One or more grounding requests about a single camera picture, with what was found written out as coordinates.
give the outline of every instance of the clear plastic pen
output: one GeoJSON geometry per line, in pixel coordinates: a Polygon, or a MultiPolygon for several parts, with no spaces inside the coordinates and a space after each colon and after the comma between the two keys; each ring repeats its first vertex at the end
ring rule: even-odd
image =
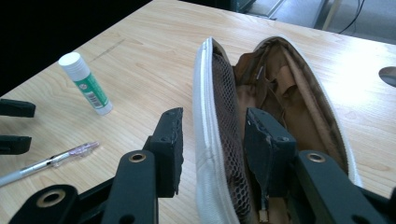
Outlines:
{"type": "Polygon", "coordinates": [[[74,158],[85,157],[89,155],[93,149],[99,146],[99,142],[90,142],[79,147],[74,147],[58,155],[51,156],[43,161],[38,161],[26,166],[18,171],[0,177],[0,187],[13,181],[22,179],[28,175],[32,175],[38,171],[44,170],[52,166],[60,166],[62,163],[71,161],[74,158]]]}

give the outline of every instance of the purse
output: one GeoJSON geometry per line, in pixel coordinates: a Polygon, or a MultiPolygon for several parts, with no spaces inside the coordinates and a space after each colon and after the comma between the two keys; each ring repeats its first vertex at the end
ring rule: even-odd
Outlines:
{"type": "MultiPolygon", "coordinates": [[[[196,201],[202,223],[259,223],[243,146],[250,107],[272,115],[295,138],[299,151],[331,156],[361,185],[331,102],[288,39],[264,39],[231,66],[221,45],[209,37],[197,51],[193,77],[196,201]]],[[[282,200],[270,201],[269,207],[274,223],[289,222],[282,200]]]]}

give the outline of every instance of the white glue stick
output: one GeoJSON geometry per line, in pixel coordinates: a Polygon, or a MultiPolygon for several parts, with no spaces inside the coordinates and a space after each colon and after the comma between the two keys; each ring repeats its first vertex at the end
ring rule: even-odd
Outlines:
{"type": "Polygon", "coordinates": [[[58,64],[74,81],[78,89],[99,115],[105,115],[111,111],[113,104],[108,100],[90,68],[85,64],[79,53],[71,52],[65,54],[59,60],[58,64]]]}

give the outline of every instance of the black mesh fabric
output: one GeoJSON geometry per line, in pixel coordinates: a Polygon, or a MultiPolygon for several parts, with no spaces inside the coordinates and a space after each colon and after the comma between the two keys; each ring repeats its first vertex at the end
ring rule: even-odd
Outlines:
{"type": "Polygon", "coordinates": [[[239,132],[236,88],[232,67],[214,53],[212,59],[213,89],[219,124],[228,189],[233,208],[241,223],[247,223],[250,213],[248,180],[244,168],[242,139],[239,132]]]}

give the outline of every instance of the wooden table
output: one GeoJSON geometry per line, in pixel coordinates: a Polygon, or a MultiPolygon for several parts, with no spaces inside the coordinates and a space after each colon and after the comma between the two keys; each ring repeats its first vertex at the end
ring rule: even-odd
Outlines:
{"type": "Polygon", "coordinates": [[[211,35],[232,64],[266,37],[292,40],[329,93],[364,187],[389,196],[396,187],[396,89],[378,71],[396,64],[396,46],[158,0],[77,49],[114,105],[109,114],[98,116],[57,63],[4,95],[36,104],[36,112],[33,119],[0,117],[1,134],[33,137],[28,153],[0,156],[0,175],[88,141],[98,140],[101,147],[88,158],[0,188],[0,222],[7,222],[45,187],[69,184],[83,192],[108,180],[123,154],[142,148],[161,113],[182,106],[185,161],[180,190],[173,199],[160,199],[160,222],[197,223],[192,70],[196,50],[211,35]]]}

